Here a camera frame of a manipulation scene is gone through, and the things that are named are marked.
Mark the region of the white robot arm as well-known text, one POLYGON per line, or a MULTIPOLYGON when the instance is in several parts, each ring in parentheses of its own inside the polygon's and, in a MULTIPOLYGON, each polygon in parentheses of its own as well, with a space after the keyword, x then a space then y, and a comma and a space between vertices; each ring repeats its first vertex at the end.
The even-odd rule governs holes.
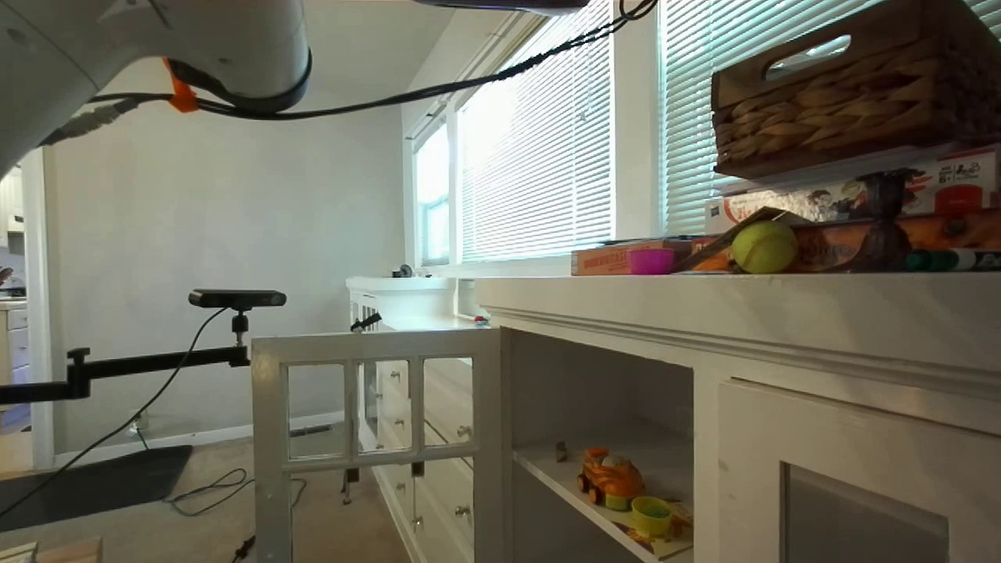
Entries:
POLYGON ((136 59, 276 115, 308 82, 302 0, 0 0, 0 173, 136 59))

